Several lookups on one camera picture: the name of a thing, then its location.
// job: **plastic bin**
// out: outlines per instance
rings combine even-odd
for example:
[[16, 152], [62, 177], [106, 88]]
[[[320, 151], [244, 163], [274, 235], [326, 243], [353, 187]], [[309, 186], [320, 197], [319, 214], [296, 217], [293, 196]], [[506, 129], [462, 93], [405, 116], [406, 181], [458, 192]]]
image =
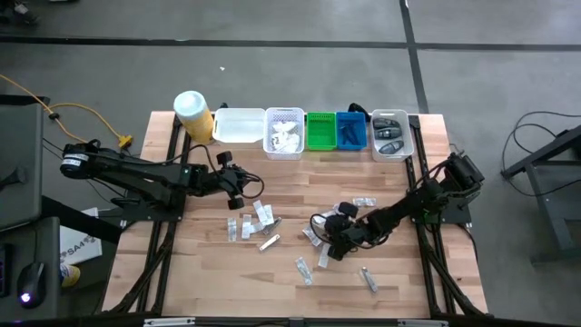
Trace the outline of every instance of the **plastic bin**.
[[[277, 122], [294, 122], [296, 127], [290, 133], [300, 137], [299, 148], [294, 153], [277, 152], [271, 143], [272, 134], [275, 133], [272, 126]], [[305, 148], [305, 112], [300, 108], [268, 108], [264, 116], [264, 138], [262, 149], [271, 160], [300, 160]]]
[[[389, 118], [397, 121], [401, 127], [401, 136], [391, 140], [376, 140], [373, 136], [373, 119], [375, 118]], [[402, 162], [407, 157], [414, 154], [414, 143], [411, 137], [411, 130], [409, 129], [408, 113], [399, 109], [376, 109], [371, 113], [371, 123], [369, 124], [369, 131], [373, 139], [373, 146], [371, 149], [371, 156], [377, 162]], [[403, 141], [403, 148], [394, 154], [380, 154], [379, 149], [393, 141]]]
[[367, 124], [364, 113], [337, 113], [337, 148], [361, 150], [367, 147]]
[[261, 147], [264, 137], [262, 108], [222, 108], [214, 115], [212, 137], [221, 144], [240, 148]]
[[307, 147], [309, 150], [331, 151], [337, 148], [335, 113], [307, 114]]

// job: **clear plastic bin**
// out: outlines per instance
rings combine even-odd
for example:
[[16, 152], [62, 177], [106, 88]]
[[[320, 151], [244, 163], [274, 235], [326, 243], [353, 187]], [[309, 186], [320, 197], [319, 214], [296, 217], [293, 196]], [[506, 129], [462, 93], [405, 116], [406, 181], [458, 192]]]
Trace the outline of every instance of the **clear plastic bin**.
[[[305, 112], [300, 108], [268, 108], [264, 117], [264, 138], [262, 149], [271, 160], [300, 160], [305, 148]], [[277, 152], [271, 143], [272, 126], [278, 122], [294, 122], [297, 125], [291, 133], [299, 135], [299, 148], [294, 153]]]
[[214, 115], [212, 137], [232, 147], [260, 149], [264, 116], [262, 108], [218, 109]]
[[[373, 119], [389, 118], [399, 123], [401, 127], [401, 136], [392, 140], [376, 140], [373, 131]], [[376, 109], [371, 113], [371, 123], [369, 129], [372, 139], [371, 156], [377, 162], [402, 162], [414, 154], [414, 143], [409, 128], [408, 113], [399, 109]], [[380, 154], [379, 149], [385, 144], [393, 141], [403, 141], [403, 148], [394, 154]]]

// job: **blue plastic bin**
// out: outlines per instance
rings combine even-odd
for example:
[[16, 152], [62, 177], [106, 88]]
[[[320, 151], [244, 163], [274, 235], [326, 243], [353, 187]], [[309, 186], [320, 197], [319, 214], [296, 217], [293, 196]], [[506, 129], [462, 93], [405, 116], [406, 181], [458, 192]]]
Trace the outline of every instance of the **blue plastic bin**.
[[[361, 150], [367, 147], [367, 123], [364, 113], [337, 113], [337, 148], [340, 150]], [[355, 144], [345, 137], [343, 129], [350, 128], [355, 136]]]

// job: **mouse light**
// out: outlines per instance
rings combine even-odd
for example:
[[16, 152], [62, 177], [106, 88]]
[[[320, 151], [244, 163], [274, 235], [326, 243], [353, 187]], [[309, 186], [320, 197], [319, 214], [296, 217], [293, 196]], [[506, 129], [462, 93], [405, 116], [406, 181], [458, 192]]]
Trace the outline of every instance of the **mouse light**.
[[20, 300], [24, 303], [29, 302], [30, 301], [30, 294], [24, 293], [24, 294], [20, 295]]

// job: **yellow cable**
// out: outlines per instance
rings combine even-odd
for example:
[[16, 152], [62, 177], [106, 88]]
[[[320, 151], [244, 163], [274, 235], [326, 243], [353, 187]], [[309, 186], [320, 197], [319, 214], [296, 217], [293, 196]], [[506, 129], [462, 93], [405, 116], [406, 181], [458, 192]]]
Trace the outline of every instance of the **yellow cable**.
[[[49, 113], [49, 114], [54, 114], [53, 109], [58, 108], [58, 107], [65, 107], [65, 106], [72, 106], [72, 107], [77, 107], [77, 108], [81, 108], [84, 109], [86, 111], [89, 111], [91, 113], [93, 113], [94, 115], [96, 115], [104, 124], [105, 126], [107, 126], [107, 128], [109, 128], [109, 130], [115, 134], [115, 136], [117, 136], [117, 139], [119, 139], [119, 147], [124, 149], [127, 148], [131, 145], [132, 141], [133, 141], [133, 137], [130, 135], [121, 135], [117, 132], [115, 132], [115, 130], [111, 127], [111, 125], [101, 116], [101, 114], [99, 114], [96, 110], [94, 110], [93, 108], [90, 108], [86, 105], [83, 104], [53, 104], [50, 107], [48, 105], [46, 105], [44, 102], [42, 102], [38, 97], [36, 97], [36, 95], [34, 95], [32, 92], [28, 91], [28, 89], [26, 89], [25, 87], [21, 86], [19, 83], [11, 80], [10, 78], [0, 74], [0, 77], [2, 77], [4, 80], [6, 80], [7, 82], [9, 82], [10, 84], [18, 87], [19, 89], [21, 89], [22, 91], [24, 91], [25, 93], [27, 93], [28, 95], [32, 96], [36, 102], [38, 102], [43, 108], [44, 110]], [[61, 129], [63, 130], [63, 132], [65, 134], [67, 134], [69, 137], [74, 138], [75, 140], [81, 142], [81, 143], [87, 143], [84, 139], [80, 138], [79, 136], [76, 136], [72, 133], [70, 133], [69, 131], [66, 130], [66, 128], [64, 128], [64, 125], [61, 123], [61, 121], [58, 118], [54, 119], [56, 121], [56, 123], [59, 125], [59, 127], [61, 127]]]
[[[48, 112], [49, 114], [52, 114], [53, 111], [51, 110], [51, 108], [48, 107], [48, 105], [46, 105], [44, 102], [42, 102], [38, 97], [36, 97], [36, 95], [34, 95], [32, 92], [28, 91], [25, 87], [21, 86], [19, 83], [11, 80], [10, 78], [0, 74], [0, 77], [4, 78], [7, 82], [11, 83], [12, 85], [18, 87], [19, 89], [23, 90], [25, 93], [27, 93], [28, 95], [32, 96], [36, 102], [38, 102], [41, 106], [44, 107], [44, 110], [46, 112]], [[64, 128], [64, 125], [58, 120], [58, 119], [54, 119], [56, 121], [56, 123], [61, 127], [61, 129], [63, 130], [63, 132], [67, 135], [69, 135], [70, 137], [74, 138], [75, 140], [82, 142], [82, 143], [87, 143], [84, 139], [71, 134], [69, 131], [66, 130], [66, 128]]]
[[65, 106], [72, 106], [72, 107], [77, 107], [77, 108], [81, 108], [84, 110], [87, 110], [91, 113], [93, 113], [94, 115], [96, 115], [99, 119], [101, 119], [101, 121], [103, 122], [103, 124], [105, 124], [105, 126], [107, 126], [107, 128], [109, 128], [109, 130], [115, 134], [115, 136], [117, 136], [117, 138], [121, 138], [121, 135], [117, 132], [115, 132], [115, 130], [111, 127], [111, 125], [101, 116], [101, 114], [97, 113], [96, 110], [94, 110], [93, 108], [89, 108], [88, 106], [84, 105], [84, 104], [53, 104], [51, 105], [49, 108], [51, 109], [55, 109], [58, 107], [65, 107]]

